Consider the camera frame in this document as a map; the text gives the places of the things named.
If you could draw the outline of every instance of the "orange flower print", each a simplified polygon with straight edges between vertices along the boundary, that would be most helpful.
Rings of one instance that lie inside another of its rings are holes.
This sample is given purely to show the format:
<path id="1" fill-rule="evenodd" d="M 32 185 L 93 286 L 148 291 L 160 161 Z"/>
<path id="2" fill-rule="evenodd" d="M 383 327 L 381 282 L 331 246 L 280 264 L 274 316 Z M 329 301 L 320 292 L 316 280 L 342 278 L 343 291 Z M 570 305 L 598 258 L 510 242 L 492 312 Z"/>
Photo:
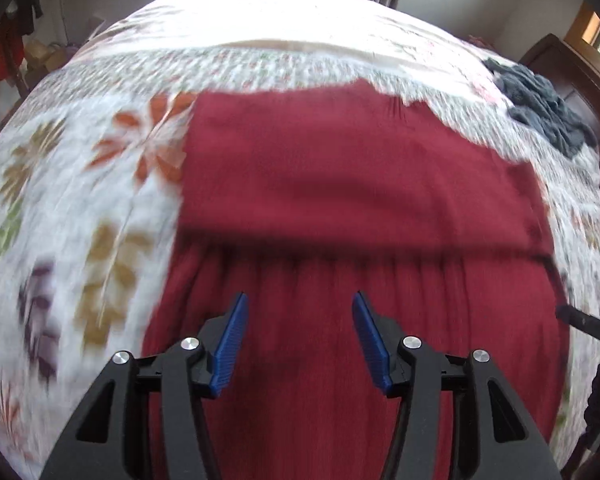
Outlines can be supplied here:
<path id="1" fill-rule="evenodd" d="M 134 173 L 134 180 L 142 186 L 153 170 L 166 181 L 177 184 L 182 179 L 184 152 L 181 139 L 165 138 L 161 128 L 171 119 L 188 111 L 196 101 L 197 94 L 180 92 L 172 100 L 165 93 L 154 95 L 149 101 L 151 125 L 144 128 L 144 122 L 136 113 L 121 111 L 113 116 L 112 123 L 122 129 L 122 135 L 110 135 L 100 139 L 93 146 L 96 153 L 85 168 L 97 168 L 128 150 L 139 150 L 140 157 Z"/>

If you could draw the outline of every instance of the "dark gray cloth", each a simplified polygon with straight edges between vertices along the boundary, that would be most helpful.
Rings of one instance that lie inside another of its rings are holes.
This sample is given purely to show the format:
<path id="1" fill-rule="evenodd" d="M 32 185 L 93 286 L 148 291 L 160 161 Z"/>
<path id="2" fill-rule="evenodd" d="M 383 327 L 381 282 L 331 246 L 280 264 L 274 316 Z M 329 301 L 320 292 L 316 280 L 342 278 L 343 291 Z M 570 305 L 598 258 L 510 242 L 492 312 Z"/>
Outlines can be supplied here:
<path id="1" fill-rule="evenodd" d="M 592 148 L 598 145 L 592 129 L 566 105 L 547 78 L 526 66 L 503 66 L 494 59 L 487 59 L 484 65 L 500 75 L 495 83 L 513 102 L 509 116 L 543 134 L 564 156 L 573 158 L 584 142 Z"/>

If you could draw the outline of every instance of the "purple leaf print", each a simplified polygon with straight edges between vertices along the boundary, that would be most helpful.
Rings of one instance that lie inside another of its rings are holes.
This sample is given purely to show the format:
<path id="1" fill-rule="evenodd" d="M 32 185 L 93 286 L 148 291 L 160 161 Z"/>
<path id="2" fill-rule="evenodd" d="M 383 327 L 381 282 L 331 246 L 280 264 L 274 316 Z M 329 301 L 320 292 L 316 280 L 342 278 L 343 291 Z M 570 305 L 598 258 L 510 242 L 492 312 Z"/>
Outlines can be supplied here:
<path id="1" fill-rule="evenodd" d="M 39 262 L 18 294 L 18 319 L 23 326 L 29 362 L 49 382 L 56 378 L 60 329 L 49 317 L 53 303 L 53 262 Z"/>

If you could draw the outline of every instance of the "blue gripper pad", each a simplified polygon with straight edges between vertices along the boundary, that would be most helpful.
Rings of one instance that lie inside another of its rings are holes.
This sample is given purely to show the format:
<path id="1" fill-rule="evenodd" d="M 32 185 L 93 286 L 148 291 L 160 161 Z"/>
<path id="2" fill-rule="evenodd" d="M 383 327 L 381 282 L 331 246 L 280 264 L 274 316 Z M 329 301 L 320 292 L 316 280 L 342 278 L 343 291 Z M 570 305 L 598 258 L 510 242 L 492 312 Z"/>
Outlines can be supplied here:
<path id="1" fill-rule="evenodd" d="M 210 355 L 213 375 L 209 382 L 209 389 L 213 397 L 219 396 L 222 389 L 229 384 L 248 316 L 249 300 L 246 294 L 240 294 L 234 307 L 223 316 L 227 317 L 226 326 L 218 346 Z"/>
<path id="2" fill-rule="evenodd" d="M 365 355 L 366 365 L 376 388 L 385 395 L 393 385 L 389 375 L 389 352 L 378 332 L 374 322 L 374 314 L 366 304 L 365 298 L 359 292 L 353 297 L 351 305 L 353 324 L 358 332 L 358 339 Z"/>

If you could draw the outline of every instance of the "green leaf print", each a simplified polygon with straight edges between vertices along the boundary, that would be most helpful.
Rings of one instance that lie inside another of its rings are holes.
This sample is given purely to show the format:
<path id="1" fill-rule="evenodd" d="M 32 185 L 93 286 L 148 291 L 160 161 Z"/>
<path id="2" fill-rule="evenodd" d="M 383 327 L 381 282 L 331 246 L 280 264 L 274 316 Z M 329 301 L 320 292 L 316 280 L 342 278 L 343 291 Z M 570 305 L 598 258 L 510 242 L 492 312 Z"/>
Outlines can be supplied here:
<path id="1" fill-rule="evenodd" d="M 0 226 L 0 258 L 13 245 L 22 224 L 22 199 L 17 200 L 7 213 L 7 218 Z"/>

